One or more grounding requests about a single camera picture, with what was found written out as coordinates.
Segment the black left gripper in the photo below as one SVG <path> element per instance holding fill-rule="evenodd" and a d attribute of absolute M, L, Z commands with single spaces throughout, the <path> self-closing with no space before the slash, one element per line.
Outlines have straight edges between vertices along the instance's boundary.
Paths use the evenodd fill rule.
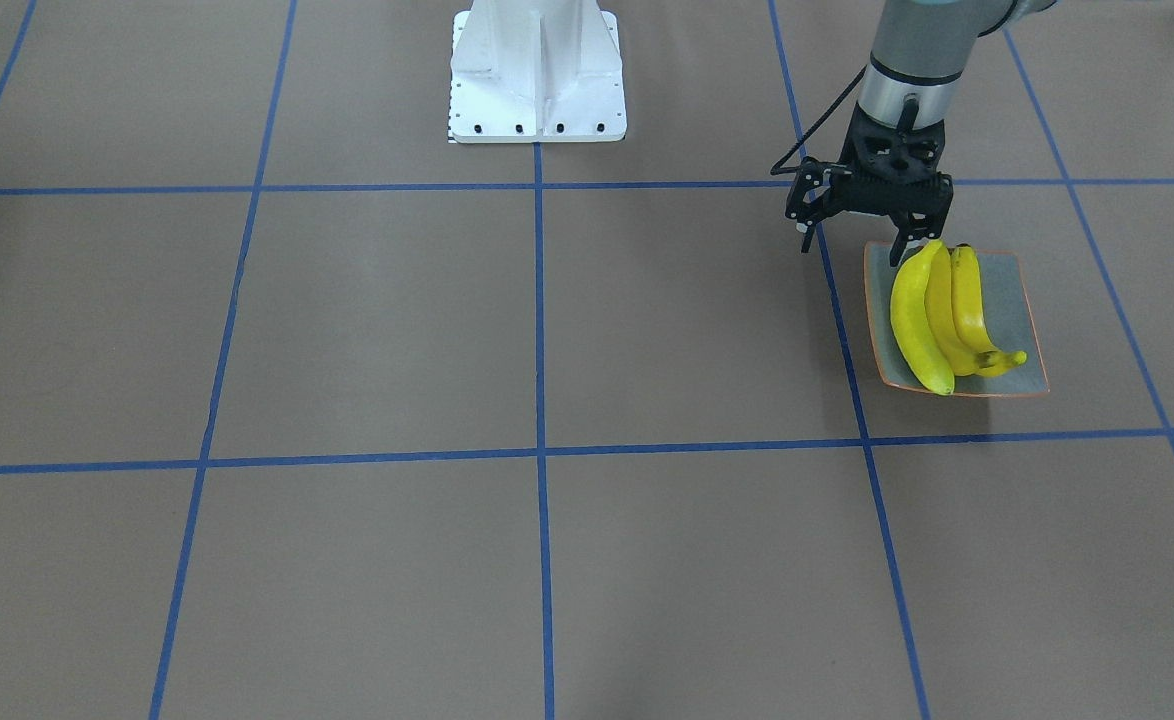
<path fill-rule="evenodd" d="M 940 236 L 951 210 L 952 179 L 938 169 L 945 147 L 939 122 L 917 128 L 920 101 L 904 100 L 888 126 L 857 108 L 846 129 L 826 191 L 835 214 L 862 213 L 888 217 L 895 227 L 889 265 L 898 268 L 908 247 L 924 236 Z"/>

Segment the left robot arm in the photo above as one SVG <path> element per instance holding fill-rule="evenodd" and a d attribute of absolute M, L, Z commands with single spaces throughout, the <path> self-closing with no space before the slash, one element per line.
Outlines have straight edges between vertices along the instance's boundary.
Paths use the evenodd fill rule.
<path fill-rule="evenodd" d="M 824 193 L 834 214 L 888 217 L 890 265 L 910 245 L 940 237 L 954 183 L 940 169 L 945 115 L 974 43 L 1050 1 L 888 1 L 863 68 L 842 144 L 839 176 Z"/>

